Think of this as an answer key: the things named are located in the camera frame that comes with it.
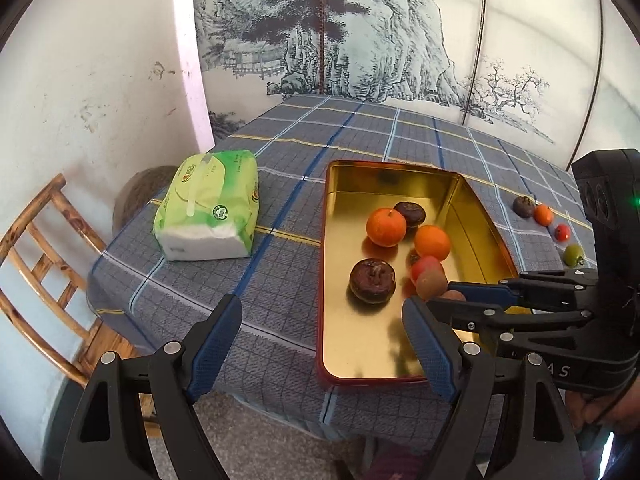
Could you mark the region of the person right hand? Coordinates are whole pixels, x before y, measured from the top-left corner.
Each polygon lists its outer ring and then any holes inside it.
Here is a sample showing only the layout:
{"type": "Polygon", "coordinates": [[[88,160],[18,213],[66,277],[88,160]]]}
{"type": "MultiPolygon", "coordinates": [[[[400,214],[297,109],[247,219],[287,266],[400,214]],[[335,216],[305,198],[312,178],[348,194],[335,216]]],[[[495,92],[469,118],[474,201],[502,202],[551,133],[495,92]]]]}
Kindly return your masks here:
{"type": "Polygon", "coordinates": [[[567,391],[565,406],[573,429],[578,432],[585,425],[603,426],[616,434],[629,434],[639,428],[639,378],[626,393],[618,398],[600,396],[589,400],[584,394],[567,391]]]}

